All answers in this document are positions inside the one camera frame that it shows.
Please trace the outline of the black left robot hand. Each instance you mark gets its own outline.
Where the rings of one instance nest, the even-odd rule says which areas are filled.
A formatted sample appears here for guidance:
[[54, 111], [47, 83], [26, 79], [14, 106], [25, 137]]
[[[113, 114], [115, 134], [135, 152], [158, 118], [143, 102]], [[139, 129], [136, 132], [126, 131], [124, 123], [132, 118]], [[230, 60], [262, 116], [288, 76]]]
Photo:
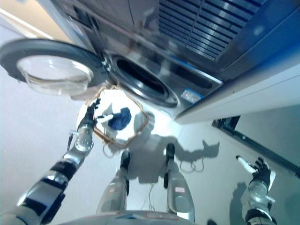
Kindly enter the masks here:
[[76, 128], [79, 129], [84, 126], [91, 126], [92, 128], [98, 123], [103, 123], [111, 120], [113, 114], [97, 114], [96, 110], [100, 105], [101, 99], [96, 98], [91, 104], [83, 104], [78, 112]]

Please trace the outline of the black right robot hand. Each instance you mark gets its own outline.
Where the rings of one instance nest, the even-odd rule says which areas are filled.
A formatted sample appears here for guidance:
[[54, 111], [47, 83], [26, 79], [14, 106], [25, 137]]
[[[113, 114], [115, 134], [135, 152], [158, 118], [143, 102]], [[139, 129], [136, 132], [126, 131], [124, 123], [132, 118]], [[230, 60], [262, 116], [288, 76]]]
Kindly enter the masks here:
[[240, 155], [236, 155], [235, 158], [252, 175], [251, 182], [258, 181], [270, 191], [276, 178], [276, 172], [270, 168], [269, 164], [262, 157], [258, 157], [254, 165]]

